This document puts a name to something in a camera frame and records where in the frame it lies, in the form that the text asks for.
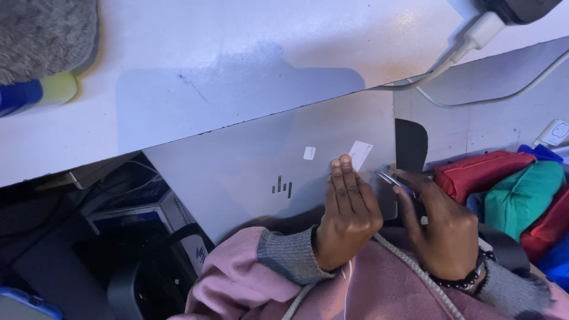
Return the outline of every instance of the white wall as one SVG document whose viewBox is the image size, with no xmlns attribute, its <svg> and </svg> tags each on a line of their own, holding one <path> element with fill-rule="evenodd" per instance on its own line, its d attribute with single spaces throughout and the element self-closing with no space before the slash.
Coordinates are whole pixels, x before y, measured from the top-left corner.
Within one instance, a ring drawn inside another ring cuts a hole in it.
<svg viewBox="0 0 569 320">
<path fill-rule="evenodd" d="M 453 67 L 422 88 L 435 100 L 457 104 L 509 95 L 529 83 L 569 48 L 569 37 Z M 552 119 L 569 121 L 569 61 L 539 85 L 509 101 L 442 109 L 416 90 L 396 92 L 395 117 L 428 133 L 426 169 L 448 158 L 486 149 L 515 151 L 531 144 Z"/>
</svg>

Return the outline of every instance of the blue fabric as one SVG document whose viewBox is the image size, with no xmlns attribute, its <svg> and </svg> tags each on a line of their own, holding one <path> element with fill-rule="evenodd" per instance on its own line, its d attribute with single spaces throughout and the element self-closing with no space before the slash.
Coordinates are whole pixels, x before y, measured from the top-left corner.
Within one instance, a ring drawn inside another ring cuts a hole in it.
<svg viewBox="0 0 569 320">
<path fill-rule="evenodd" d="M 557 153 L 549 150 L 547 147 L 543 146 L 542 144 L 537 145 L 535 149 L 532 149 L 528 145 L 521 145 L 518 148 L 518 152 L 525 152 L 534 155 L 537 160 L 547 160 L 547 161 L 555 161 L 559 164 L 563 163 L 563 158 L 558 156 Z"/>
<path fill-rule="evenodd" d="M 535 265 L 547 278 L 569 292 L 569 234 Z"/>
<path fill-rule="evenodd" d="M 484 223 L 484 197 L 486 197 L 486 193 L 488 192 L 470 194 L 466 199 L 466 207 L 478 217 L 480 223 Z"/>
</svg>

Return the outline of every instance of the white desk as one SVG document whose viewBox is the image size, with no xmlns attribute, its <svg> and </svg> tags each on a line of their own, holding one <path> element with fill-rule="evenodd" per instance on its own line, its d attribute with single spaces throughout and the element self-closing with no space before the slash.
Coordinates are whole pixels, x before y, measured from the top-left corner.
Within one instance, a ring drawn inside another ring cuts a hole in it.
<svg viewBox="0 0 569 320">
<path fill-rule="evenodd" d="M 100 0 L 81 95 L 0 118 L 0 186 L 425 73 L 470 0 Z M 569 2 L 464 62 L 569 35 Z"/>
</svg>

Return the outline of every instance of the gray knit cuff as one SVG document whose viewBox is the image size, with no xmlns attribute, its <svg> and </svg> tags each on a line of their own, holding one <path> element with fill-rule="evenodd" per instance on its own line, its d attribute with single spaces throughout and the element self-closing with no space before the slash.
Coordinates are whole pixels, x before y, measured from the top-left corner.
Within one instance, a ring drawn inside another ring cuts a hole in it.
<svg viewBox="0 0 569 320">
<path fill-rule="evenodd" d="M 543 313 L 551 302 L 551 292 L 538 276 L 528 273 L 520 277 L 488 260 L 485 284 L 476 298 L 511 317 L 524 318 Z"/>
<path fill-rule="evenodd" d="M 313 225 L 304 232 L 290 236 L 264 230 L 257 247 L 257 259 L 262 265 L 298 285 L 333 278 L 334 274 L 322 271 L 314 258 L 311 237 L 315 227 Z"/>
</svg>

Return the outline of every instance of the red bag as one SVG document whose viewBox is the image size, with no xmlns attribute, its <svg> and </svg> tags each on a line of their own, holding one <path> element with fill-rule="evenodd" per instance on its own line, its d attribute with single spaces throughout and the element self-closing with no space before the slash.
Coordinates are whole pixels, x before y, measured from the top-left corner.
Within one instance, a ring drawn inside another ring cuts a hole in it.
<svg viewBox="0 0 569 320">
<path fill-rule="evenodd" d="M 531 262 L 537 263 L 569 231 L 569 186 L 559 189 L 549 208 L 520 236 L 519 244 Z"/>
<path fill-rule="evenodd" d="M 494 151 L 435 168 L 435 182 L 465 205 L 468 195 L 490 190 L 534 161 L 535 156 L 529 153 Z"/>
</svg>

